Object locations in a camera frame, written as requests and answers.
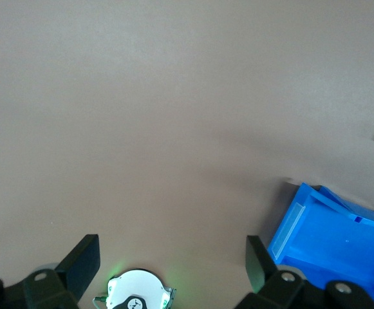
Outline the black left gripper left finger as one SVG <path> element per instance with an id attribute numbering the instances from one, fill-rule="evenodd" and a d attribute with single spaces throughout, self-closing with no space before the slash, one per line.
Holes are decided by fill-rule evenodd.
<path id="1" fill-rule="evenodd" d="M 0 279 L 0 309 L 79 309 L 99 268 L 99 236 L 87 234 L 55 268 L 36 270 L 12 286 Z"/>

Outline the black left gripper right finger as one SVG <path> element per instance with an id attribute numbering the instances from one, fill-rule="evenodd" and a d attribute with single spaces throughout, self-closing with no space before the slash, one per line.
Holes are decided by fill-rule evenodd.
<path id="1" fill-rule="evenodd" d="M 245 268 L 252 291 L 234 309 L 374 309 L 361 286 L 330 281 L 321 289 L 291 270 L 280 270 L 259 236 L 247 236 Z"/>

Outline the blue plastic storage bin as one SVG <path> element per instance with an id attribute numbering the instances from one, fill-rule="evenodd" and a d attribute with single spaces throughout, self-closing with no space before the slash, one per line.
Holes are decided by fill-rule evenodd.
<path id="1" fill-rule="evenodd" d="M 374 300 L 374 211 L 327 187 L 301 184 L 268 253 L 274 263 L 298 268 L 319 288 L 351 281 Z"/>

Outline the brown table mat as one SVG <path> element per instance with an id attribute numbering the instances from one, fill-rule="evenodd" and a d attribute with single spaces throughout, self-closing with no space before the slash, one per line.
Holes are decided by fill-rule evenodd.
<path id="1" fill-rule="evenodd" d="M 374 0 L 0 0 L 0 278 L 86 234 L 232 309 L 298 184 L 374 209 Z"/>

